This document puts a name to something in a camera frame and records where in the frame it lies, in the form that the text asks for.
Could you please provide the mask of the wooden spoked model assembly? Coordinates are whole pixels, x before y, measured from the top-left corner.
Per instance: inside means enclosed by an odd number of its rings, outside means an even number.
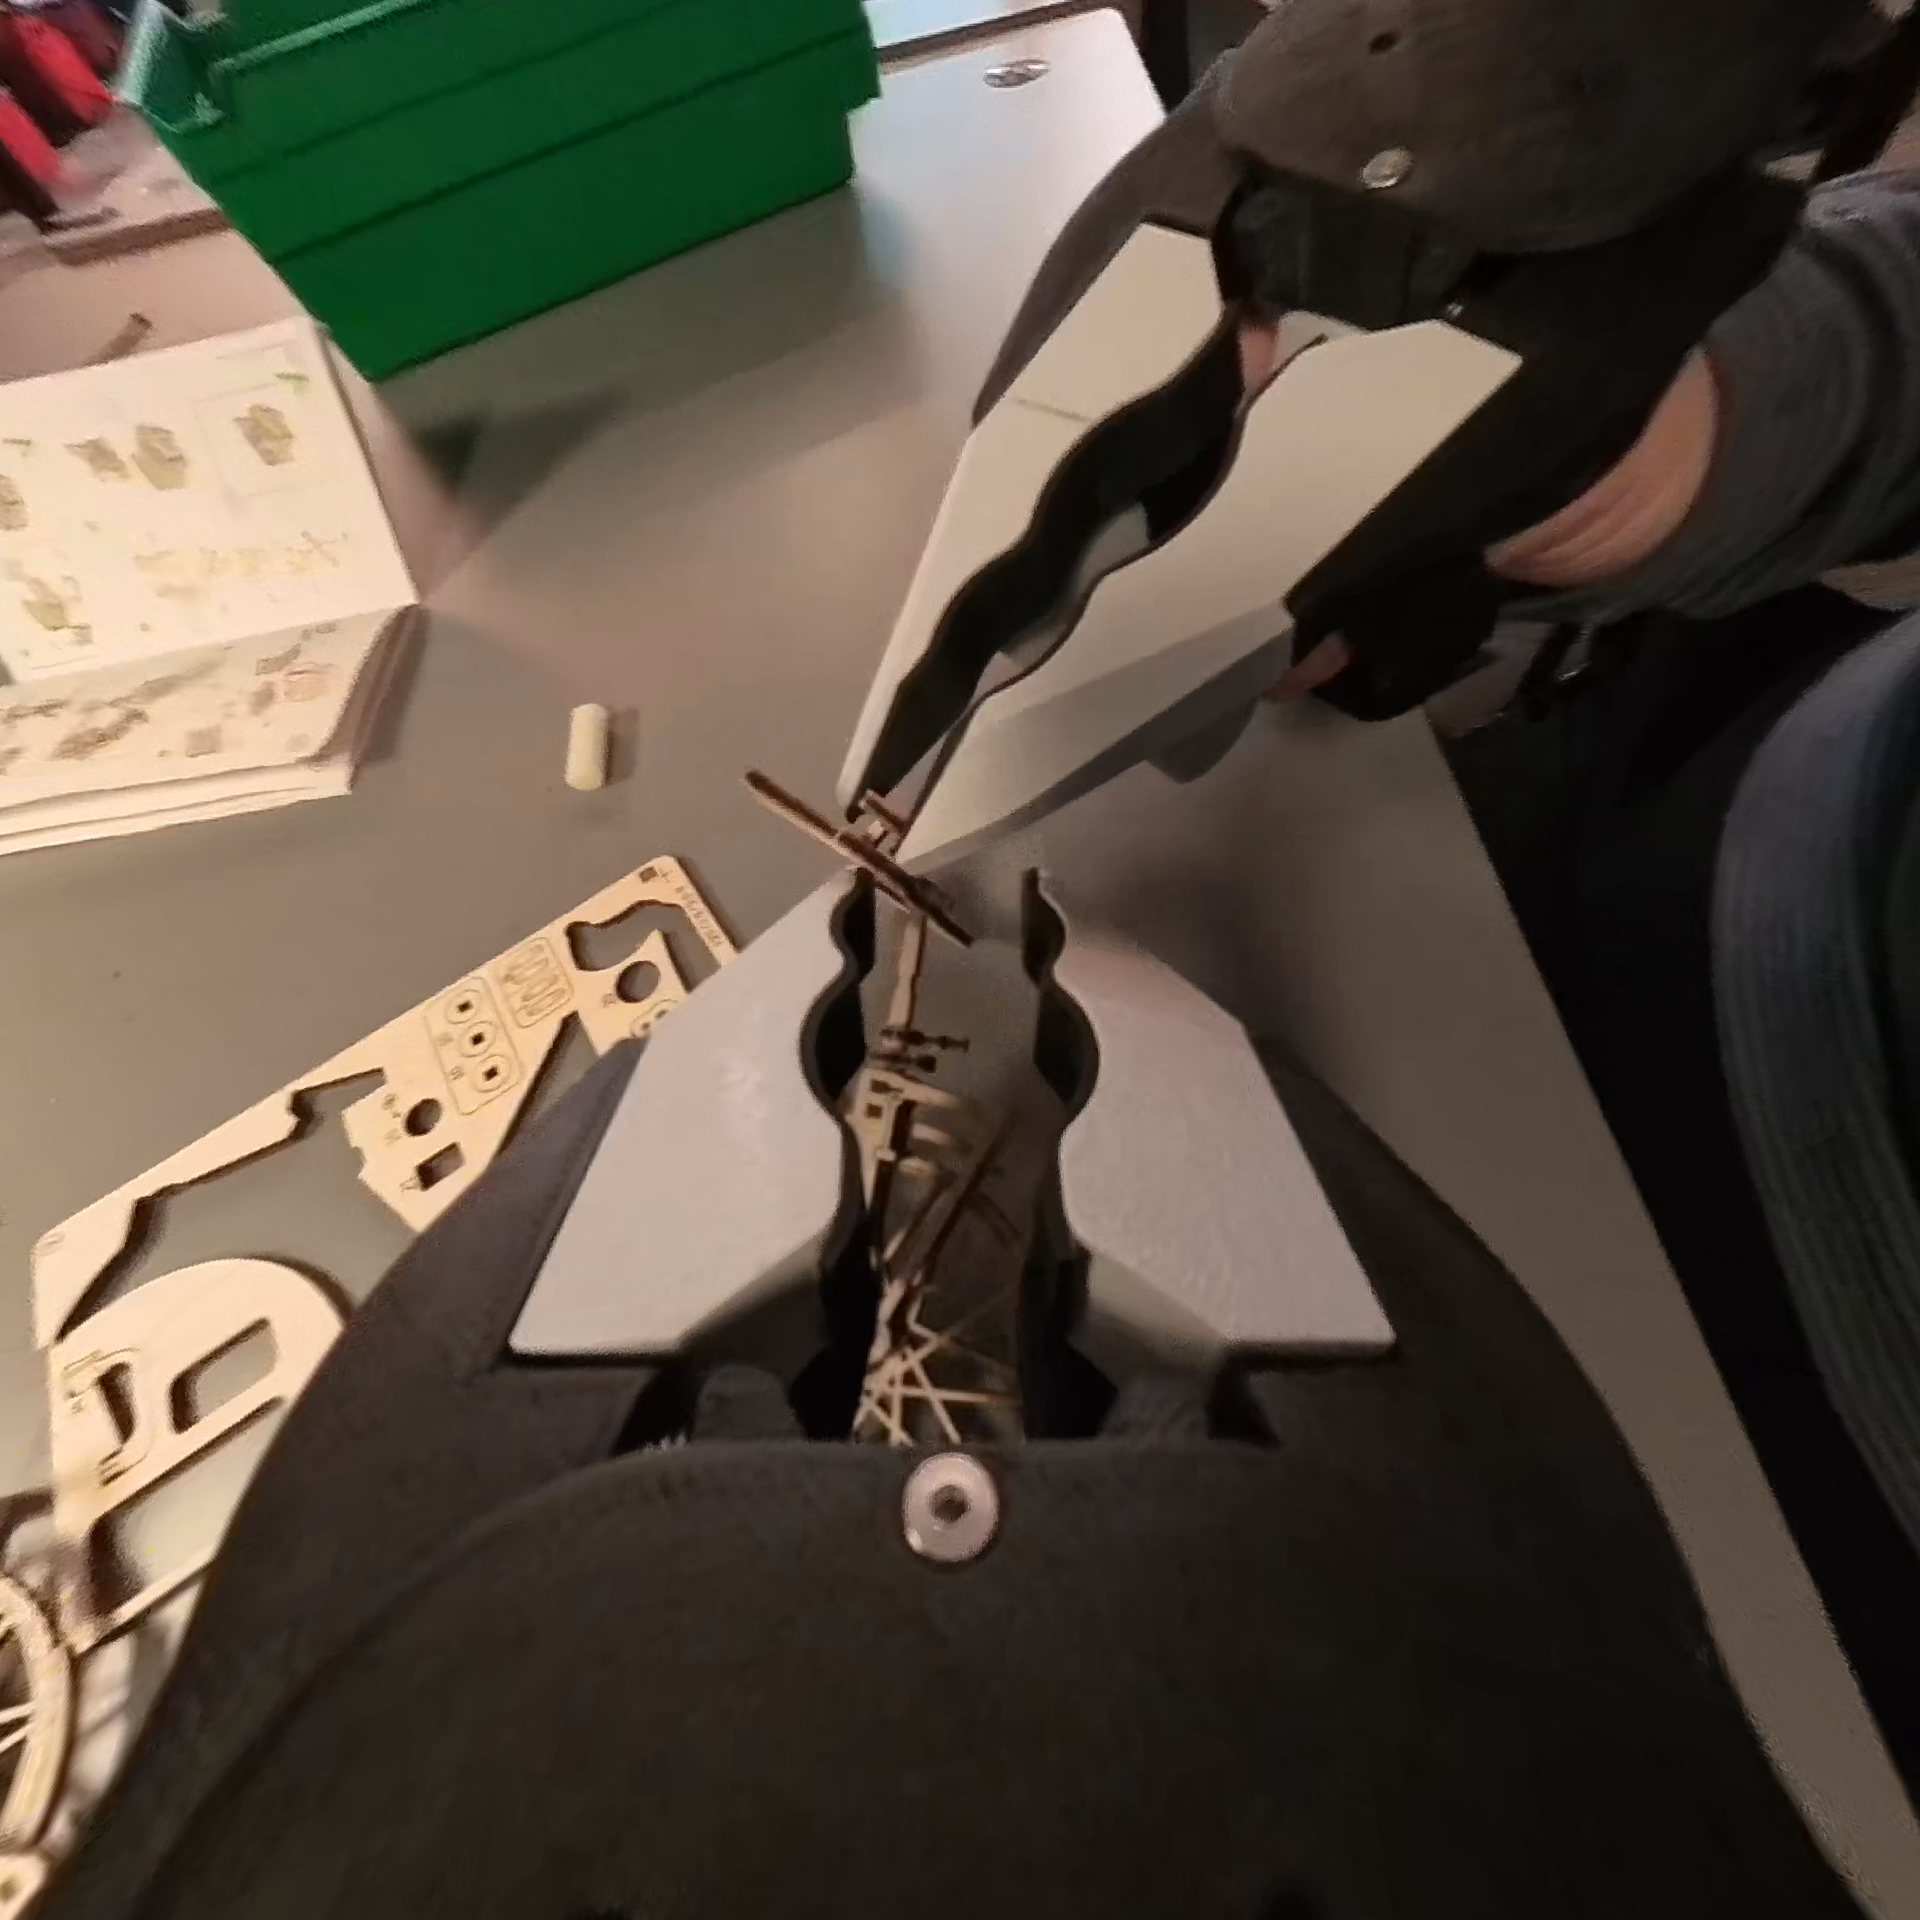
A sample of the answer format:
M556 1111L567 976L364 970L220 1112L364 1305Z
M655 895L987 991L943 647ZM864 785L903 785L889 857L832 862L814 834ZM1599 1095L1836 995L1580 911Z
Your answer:
M995 1446L1024 1431L1012 1273L1024 1237L992 1185L1012 1122L943 1081L969 1042L921 1022L930 941L926 914L903 918L882 1022L843 1096L879 1282L854 1438Z

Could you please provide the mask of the red bag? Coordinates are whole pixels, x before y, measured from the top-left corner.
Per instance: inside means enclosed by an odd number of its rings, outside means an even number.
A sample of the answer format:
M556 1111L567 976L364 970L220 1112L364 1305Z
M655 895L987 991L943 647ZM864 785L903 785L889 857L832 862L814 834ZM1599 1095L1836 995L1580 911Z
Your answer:
M113 118L124 41L111 3L2 3L2 205L40 233L64 221L64 147Z

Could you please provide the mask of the small wooden stick part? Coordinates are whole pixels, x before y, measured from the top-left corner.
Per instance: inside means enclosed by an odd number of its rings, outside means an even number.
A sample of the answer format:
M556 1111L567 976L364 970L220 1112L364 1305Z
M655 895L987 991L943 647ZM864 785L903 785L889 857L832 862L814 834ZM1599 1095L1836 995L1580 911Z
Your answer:
M831 823L761 769L745 769L743 784L767 810L794 832L832 853L843 865L867 872L875 891L891 897L905 914L924 918L959 947L976 944L976 935L956 917L947 895L930 880L911 872L881 840L856 832L851 824Z

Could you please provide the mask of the assembly instruction booklet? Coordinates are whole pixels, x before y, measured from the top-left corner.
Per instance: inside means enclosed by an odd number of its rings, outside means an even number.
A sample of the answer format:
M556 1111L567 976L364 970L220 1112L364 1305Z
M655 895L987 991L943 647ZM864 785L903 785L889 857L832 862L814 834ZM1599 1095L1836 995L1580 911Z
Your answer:
M326 326L2 402L2 853L347 794L420 594Z

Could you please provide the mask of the green plastic bin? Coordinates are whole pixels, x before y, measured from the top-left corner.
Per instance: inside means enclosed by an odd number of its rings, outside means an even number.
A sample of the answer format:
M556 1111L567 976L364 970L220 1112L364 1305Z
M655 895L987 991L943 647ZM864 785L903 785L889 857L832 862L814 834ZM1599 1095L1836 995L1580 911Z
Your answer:
M843 35L873 58L867 3L138 3L113 93L156 133L185 136L235 122L242 86L270 82L295 99L279 110L279 136L299 142L448 88L518 79L551 57L585 51L592 74L642 79L689 79L698 58L715 57L730 78Z
M854 176L848 117L655 113L274 262L370 379L419 368Z
M374 34L313 41L212 79L160 129L185 171L255 233L295 250L682 104L851 112L879 86L864 16L772 38L696 35L690 16L511 55Z

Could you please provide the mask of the person's blue ribbed sweater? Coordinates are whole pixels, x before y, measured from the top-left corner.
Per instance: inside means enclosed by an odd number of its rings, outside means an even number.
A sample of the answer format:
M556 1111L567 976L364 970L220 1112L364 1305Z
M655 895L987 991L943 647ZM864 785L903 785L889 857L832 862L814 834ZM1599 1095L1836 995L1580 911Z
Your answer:
M1713 982L1747 1173L1816 1370L1918 1531L1918 635L1905 615L1766 735L1720 839Z

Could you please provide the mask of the laser-cut wooden parts sheet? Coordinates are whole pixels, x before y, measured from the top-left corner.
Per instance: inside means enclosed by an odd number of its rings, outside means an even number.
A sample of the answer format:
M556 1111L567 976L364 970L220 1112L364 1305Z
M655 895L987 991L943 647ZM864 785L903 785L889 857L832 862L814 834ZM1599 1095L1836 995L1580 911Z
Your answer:
M106 1599L95 1545L107 1519L292 1405L345 1325L319 1279L268 1256L182 1266L90 1307L140 1218L288 1145L312 1095L374 1075L374 1090L344 1111L344 1135L360 1184L420 1234L503 1152L571 1029L607 1054L644 1040L690 994L666 935L636 951L636 963L657 974L636 999L620 989L623 966L591 966L576 953L579 928L640 906L678 914L718 966L736 954L689 864L655 855L40 1237L32 1307L54 1470L54 1619L70 1653L120 1638L198 1583L212 1555L204 1550L130 1597Z

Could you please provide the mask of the person's dark trousers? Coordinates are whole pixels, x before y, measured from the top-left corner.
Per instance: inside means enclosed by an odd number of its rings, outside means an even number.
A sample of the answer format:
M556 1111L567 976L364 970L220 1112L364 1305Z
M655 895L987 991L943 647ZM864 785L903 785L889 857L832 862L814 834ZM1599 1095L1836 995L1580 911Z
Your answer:
M1721 1074L1716 855L1788 707L1898 619L1836 589L1638 615L1450 747L1455 779L1908 1797L1908 1547L1817 1376Z

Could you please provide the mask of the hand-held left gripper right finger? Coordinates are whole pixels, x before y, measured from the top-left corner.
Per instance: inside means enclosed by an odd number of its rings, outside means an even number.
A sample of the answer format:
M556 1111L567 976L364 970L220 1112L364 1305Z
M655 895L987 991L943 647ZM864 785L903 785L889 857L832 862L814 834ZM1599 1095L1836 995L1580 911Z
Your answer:
M1024 878L1039 1070L1063 1101L1048 1256L1080 1353L1388 1353L1394 1330L1246 1026Z

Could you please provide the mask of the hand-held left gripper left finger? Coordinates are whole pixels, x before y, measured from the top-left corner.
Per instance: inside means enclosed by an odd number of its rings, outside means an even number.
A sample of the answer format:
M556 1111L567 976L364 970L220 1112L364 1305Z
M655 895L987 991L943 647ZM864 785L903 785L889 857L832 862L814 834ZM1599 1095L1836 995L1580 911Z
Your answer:
M875 897L841 872L640 1046L513 1330L518 1355L867 1353L873 1232L841 1095Z

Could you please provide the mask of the wooden spoked wheel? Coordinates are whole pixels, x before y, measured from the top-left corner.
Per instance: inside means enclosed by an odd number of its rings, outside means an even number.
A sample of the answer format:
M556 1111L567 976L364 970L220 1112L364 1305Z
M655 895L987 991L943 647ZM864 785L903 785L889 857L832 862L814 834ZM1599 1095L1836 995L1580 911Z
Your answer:
M2 1847L32 1848L73 1754L78 1681L36 1595L2 1574Z

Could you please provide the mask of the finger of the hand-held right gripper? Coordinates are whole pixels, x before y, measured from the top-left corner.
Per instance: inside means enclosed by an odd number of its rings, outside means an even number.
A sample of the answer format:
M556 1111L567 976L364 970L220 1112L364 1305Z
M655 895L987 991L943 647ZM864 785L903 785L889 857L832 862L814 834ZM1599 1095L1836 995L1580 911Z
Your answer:
M1185 528L1107 571L1049 656L991 691L924 785L899 859L938 872L1246 713L1284 601L1521 368L1472 333L1353 333L1255 398Z
M838 779L851 814L956 737L1074 621L1098 542L1198 497L1242 406L1214 243L1143 224L971 425Z

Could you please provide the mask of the person's right hand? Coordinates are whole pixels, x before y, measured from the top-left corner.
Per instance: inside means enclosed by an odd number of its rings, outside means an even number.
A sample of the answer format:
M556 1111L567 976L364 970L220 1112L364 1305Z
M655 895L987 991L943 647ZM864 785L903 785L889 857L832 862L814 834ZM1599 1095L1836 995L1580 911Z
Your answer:
M1721 394L1705 345L1673 371L1630 447L1544 518L1474 559L1430 567L1359 601L1344 629L1299 653L1265 696L1296 704L1356 666L1407 689L1431 663L1457 666L1497 619L1506 591L1608 584L1672 542L1698 502L1720 443Z

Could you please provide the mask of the person's right forearm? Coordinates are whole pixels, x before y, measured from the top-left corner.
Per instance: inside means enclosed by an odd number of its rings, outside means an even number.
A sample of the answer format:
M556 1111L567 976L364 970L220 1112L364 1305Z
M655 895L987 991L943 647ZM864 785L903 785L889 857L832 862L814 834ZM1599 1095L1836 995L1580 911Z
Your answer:
M1720 437L1679 533L1604 615L1728 616L1801 584L1918 606L1918 174L1823 185L1707 339Z

